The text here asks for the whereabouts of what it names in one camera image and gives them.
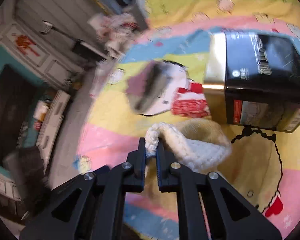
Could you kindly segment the colourful cartoon bed sheet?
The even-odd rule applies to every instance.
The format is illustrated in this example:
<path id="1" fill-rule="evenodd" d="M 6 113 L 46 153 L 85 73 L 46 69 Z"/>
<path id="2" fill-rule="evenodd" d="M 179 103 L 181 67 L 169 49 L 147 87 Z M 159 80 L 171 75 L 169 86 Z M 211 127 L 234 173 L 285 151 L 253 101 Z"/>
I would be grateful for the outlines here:
<path id="1" fill-rule="evenodd" d="M 283 117 L 248 99 L 236 123 L 225 120 L 220 95 L 203 96 L 207 108 L 192 115 L 189 102 L 164 107 L 158 98 L 145 115 L 137 114 L 126 96 L 127 80 L 153 60 L 173 61 L 177 81 L 207 86 L 213 34 L 256 31 L 289 38 L 300 53 L 299 0 L 136 0 L 148 30 L 125 56 L 104 74 L 83 126 L 74 167 L 85 173 L 103 165 L 116 166 L 134 150 L 153 125 L 166 123 L 186 137 L 229 147 L 231 153 L 206 154 L 202 172 L 217 171 L 287 236 L 300 220 L 300 110 Z"/>

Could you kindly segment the red white knit sock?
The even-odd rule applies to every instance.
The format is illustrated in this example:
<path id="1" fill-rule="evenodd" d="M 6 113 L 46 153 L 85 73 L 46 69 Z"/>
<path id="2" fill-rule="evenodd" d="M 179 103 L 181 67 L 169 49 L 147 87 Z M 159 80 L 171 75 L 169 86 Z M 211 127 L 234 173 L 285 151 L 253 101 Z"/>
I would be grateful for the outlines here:
<path id="1" fill-rule="evenodd" d="M 171 104 L 173 115 L 187 118 L 204 118 L 210 116 L 210 109 L 201 83 L 190 83 L 189 88 L 179 87 Z"/>

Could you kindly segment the white cabinet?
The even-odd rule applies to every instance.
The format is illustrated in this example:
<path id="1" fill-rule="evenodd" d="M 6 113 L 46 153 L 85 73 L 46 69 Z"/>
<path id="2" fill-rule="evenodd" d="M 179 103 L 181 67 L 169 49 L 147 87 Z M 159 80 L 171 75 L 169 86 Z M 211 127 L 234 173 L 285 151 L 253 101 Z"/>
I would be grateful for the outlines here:
<path id="1" fill-rule="evenodd" d="M 70 95 L 68 93 L 63 90 L 59 90 L 52 101 L 41 126 L 36 146 L 39 148 L 45 168 L 49 164 L 55 139 L 64 118 L 63 112 L 69 99 Z"/>

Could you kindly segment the purple knit garment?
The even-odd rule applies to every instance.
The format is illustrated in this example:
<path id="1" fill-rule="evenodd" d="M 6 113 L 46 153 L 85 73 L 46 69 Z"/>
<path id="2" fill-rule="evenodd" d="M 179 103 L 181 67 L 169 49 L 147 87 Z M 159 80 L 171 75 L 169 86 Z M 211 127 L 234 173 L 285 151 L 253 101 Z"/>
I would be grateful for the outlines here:
<path id="1" fill-rule="evenodd" d="M 171 64 L 151 61 L 137 75 L 127 80 L 126 97 L 132 111 L 144 114 L 171 80 Z"/>

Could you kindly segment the black and gold box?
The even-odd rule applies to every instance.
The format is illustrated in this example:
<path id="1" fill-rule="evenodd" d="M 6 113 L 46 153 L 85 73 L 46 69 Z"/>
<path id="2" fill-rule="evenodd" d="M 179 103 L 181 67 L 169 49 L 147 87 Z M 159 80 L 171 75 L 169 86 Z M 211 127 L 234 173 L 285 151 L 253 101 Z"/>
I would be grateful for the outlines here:
<path id="1" fill-rule="evenodd" d="M 215 122 L 292 133 L 300 126 L 300 41 L 215 33 L 203 89 Z"/>

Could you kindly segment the pile of clothes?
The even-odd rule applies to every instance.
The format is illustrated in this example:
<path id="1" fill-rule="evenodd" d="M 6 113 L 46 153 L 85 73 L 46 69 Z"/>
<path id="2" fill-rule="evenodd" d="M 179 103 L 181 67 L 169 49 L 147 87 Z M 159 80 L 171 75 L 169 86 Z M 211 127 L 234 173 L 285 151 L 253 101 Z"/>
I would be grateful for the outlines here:
<path id="1" fill-rule="evenodd" d="M 122 59 L 126 51 L 140 35 L 140 28 L 133 15 L 104 16 L 96 14 L 89 19 L 88 24 L 96 31 L 97 38 L 104 43 L 106 58 L 101 60 L 95 69 L 95 76 L 89 95 L 96 98 L 111 71 Z"/>

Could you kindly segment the cream yellow knit sweater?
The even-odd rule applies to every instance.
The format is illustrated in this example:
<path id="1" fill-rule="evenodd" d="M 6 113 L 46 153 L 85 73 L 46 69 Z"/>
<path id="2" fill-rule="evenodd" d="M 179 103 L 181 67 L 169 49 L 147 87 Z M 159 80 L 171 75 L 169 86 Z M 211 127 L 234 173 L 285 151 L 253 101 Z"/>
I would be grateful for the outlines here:
<path id="1" fill-rule="evenodd" d="M 212 171 L 232 153 L 231 142 L 221 126 L 205 118 L 153 124 L 145 134 L 147 158 L 156 155 L 160 139 L 177 161 L 194 172 Z"/>

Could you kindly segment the black speaker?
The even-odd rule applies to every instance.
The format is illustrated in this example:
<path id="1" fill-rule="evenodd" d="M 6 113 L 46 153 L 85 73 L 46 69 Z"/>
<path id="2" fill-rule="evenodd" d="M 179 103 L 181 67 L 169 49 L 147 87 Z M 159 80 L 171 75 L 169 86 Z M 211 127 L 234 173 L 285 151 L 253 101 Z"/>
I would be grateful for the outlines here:
<path id="1" fill-rule="evenodd" d="M 27 208 L 32 208 L 50 194 L 39 147 L 17 148 L 4 158 L 3 163 Z"/>

